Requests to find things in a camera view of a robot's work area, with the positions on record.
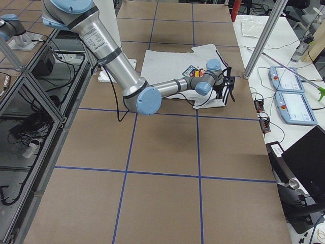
aluminum pole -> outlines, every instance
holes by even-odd
[[[288,2],[288,0],[277,0],[274,8],[271,12],[271,15],[268,19],[268,21],[265,24],[265,27],[262,31],[262,34],[257,42],[257,45],[254,49],[254,52],[252,54],[252,56],[250,57],[250,60],[248,61],[248,64],[246,66],[245,72],[244,72],[244,78],[248,79],[250,74],[252,73],[257,60],[260,56],[260,54],[263,52],[263,49],[276,25],[276,23],[278,22],[278,19],[286,5],[286,3]]]
[[[11,50],[11,48],[2,37],[0,37],[0,51],[11,62],[16,70],[22,71],[24,69],[24,65],[21,63],[17,55]]]

metal frame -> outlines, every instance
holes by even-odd
[[[58,30],[54,30],[46,42],[51,42],[57,34]],[[39,193],[45,190],[50,175],[54,169],[55,162],[59,156],[60,149],[62,148],[64,140],[68,134],[65,129],[68,130],[72,124],[91,76],[90,65],[88,63],[89,60],[85,53],[85,60],[80,72],[76,75],[75,82],[69,88],[69,94],[59,110],[31,73],[31,70],[33,70],[40,59],[40,56],[46,50],[46,46],[47,44],[44,43],[33,56],[32,60],[24,66],[17,55],[10,49],[8,44],[0,37],[0,51],[2,51],[13,64],[14,68],[17,71],[20,71],[20,75],[0,101],[0,115],[3,114],[9,103],[18,94],[19,89],[25,85],[54,121],[47,140],[44,142],[42,150],[35,162],[34,169],[24,186],[23,193],[21,194],[19,201],[15,203],[17,204],[15,207],[16,211],[11,215],[10,222],[7,225],[8,228],[4,231],[5,235],[0,238],[3,238],[3,243],[23,242],[41,200]],[[0,172],[28,172],[29,170],[26,167],[1,167],[0,169],[2,170]]]
[[[276,25],[276,23],[278,22],[278,19],[286,5],[286,3],[288,2],[288,0],[278,0],[276,1],[274,8],[271,12],[271,15],[268,19],[268,21],[265,24],[265,27],[262,31],[261,37],[259,38],[254,52],[252,54],[252,56],[250,57],[250,60],[247,63],[245,72],[244,72],[244,78],[248,79],[250,74],[252,73],[257,60],[259,59],[259,56],[261,55],[261,53],[263,52],[263,49]]]

grid floor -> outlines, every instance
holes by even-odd
[[[40,21],[28,29],[48,33]],[[124,2],[118,25],[138,72],[146,49],[209,43],[243,72],[223,6]],[[234,95],[204,110],[163,101],[118,123],[112,90],[93,77],[24,243],[290,243],[247,81]]]

white towel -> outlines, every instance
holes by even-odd
[[[192,50],[193,53],[155,52],[146,50],[141,76],[146,78],[149,84],[155,85],[164,81],[179,79],[183,77],[182,73],[190,65],[193,65],[194,67],[197,67],[199,69],[205,69],[208,60],[212,58],[220,60],[216,53],[217,49],[213,44],[193,47]],[[222,69],[225,69],[223,63],[221,61],[220,63]],[[212,94],[208,93],[205,96],[199,95],[195,90],[183,91],[182,94],[185,95],[188,100],[195,101],[193,106],[193,108],[195,109],[224,107],[226,105],[227,98],[229,95],[229,89],[228,87],[225,87],[223,89],[223,99],[216,99],[215,91],[212,91]],[[172,95],[168,98],[184,99],[184,97],[179,94]]]

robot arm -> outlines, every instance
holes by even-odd
[[[15,36],[15,42],[20,47],[31,43],[28,32],[26,32],[19,18],[14,14],[5,14],[0,17],[0,36],[5,41]]]
[[[212,59],[203,77],[183,77],[154,86],[132,68],[120,47],[99,19],[99,10],[92,0],[43,0],[43,22],[47,26],[77,33],[98,64],[109,70],[122,88],[125,106],[134,112],[151,115],[158,111],[161,98],[195,89],[206,95],[214,85],[222,83],[220,62]]]

